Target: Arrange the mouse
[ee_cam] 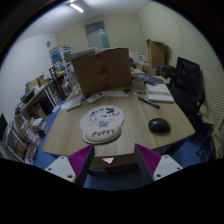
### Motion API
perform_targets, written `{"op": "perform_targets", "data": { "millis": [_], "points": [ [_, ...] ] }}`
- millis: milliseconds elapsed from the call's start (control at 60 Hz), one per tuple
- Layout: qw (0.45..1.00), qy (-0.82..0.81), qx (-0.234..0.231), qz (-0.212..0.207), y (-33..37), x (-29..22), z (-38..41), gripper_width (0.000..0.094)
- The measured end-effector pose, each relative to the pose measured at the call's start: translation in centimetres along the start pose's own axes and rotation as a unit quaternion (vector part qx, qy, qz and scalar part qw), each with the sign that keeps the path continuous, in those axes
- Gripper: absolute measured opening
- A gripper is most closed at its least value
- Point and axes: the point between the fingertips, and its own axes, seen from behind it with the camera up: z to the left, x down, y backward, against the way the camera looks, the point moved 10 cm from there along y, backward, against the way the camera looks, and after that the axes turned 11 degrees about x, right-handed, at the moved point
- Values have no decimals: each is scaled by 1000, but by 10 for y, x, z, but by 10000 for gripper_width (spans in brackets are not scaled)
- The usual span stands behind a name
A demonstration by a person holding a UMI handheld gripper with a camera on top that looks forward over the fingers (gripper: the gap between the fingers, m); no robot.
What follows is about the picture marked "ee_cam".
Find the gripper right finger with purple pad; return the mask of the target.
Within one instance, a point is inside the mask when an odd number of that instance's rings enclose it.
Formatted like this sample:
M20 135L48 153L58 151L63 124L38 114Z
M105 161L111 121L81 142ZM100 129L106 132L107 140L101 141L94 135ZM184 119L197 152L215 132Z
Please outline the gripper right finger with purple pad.
M145 183L160 180L182 169L169 155L159 155L139 144L135 145L134 155Z

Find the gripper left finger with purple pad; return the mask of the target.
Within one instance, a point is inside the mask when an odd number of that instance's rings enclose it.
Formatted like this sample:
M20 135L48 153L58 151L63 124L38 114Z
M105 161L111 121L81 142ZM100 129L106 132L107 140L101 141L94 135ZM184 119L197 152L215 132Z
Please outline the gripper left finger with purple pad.
M70 156L58 157L46 168L46 171L78 186L83 186L94 155L94 146L89 145Z

